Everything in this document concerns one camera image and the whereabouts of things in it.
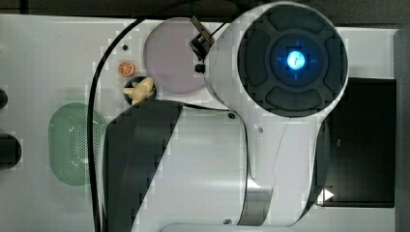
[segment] round plate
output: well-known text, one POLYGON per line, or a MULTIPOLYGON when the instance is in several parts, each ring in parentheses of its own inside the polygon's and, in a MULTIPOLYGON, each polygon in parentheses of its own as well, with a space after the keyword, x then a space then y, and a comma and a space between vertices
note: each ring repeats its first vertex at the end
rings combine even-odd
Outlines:
POLYGON ((151 32, 144 45, 144 63, 158 86, 179 94, 204 86, 203 74, 194 71, 199 61, 189 45, 198 34, 188 18, 180 17, 161 23, 151 32))

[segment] blue light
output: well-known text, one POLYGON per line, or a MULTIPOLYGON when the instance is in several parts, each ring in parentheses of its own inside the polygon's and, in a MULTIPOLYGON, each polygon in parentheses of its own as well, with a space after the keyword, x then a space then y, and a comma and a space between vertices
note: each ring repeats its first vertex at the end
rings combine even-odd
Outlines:
POLYGON ((292 70, 299 70, 305 64, 305 56, 299 51, 292 51, 287 56, 287 65, 292 70))

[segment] food item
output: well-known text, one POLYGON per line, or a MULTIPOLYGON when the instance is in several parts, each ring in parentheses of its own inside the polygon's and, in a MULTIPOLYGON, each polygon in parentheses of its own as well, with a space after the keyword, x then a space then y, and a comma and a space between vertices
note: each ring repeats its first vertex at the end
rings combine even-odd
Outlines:
POLYGON ((147 77, 141 82, 133 82, 132 88, 124 88, 124 94, 132 99, 132 104, 137 104, 154 94, 154 79, 147 77))
POLYGON ((118 66, 118 73, 125 77, 131 77, 136 74, 136 67, 131 61, 123 61, 118 66))

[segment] orange slice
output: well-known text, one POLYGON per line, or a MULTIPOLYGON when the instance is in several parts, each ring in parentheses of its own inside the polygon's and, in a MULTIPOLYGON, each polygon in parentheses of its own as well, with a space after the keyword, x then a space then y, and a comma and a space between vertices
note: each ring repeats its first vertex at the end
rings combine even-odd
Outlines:
POLYGON ((118 72, 122 76, 133 76, 136 73, 135 65, 130 61, 121 62, 118 66, 118 72))

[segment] screw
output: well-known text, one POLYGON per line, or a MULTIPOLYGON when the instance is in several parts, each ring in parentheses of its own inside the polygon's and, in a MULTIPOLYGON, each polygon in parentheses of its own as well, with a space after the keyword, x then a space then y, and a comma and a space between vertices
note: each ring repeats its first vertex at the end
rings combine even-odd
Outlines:
POLYGON ((232 222, 232 220, 228 218, 228 219, 223 221, 223 224, 230 224, 231 222, 232 222))

